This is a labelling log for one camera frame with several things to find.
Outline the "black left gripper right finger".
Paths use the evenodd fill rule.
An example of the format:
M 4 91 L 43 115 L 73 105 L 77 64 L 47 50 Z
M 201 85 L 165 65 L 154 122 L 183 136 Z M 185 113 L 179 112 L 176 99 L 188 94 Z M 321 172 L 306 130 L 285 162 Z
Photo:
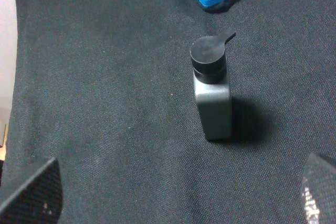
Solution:
M 300 193 L 306 223 L 335 223 L 335 159 L 311 153 Z

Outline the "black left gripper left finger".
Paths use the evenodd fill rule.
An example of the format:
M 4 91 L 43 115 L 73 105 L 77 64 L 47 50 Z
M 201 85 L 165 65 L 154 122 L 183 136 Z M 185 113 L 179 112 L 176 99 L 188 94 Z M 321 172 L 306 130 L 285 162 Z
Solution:
M 59 162 L 40 158 L 1 186 L 1 223 L 57 223 L 63 205 Z

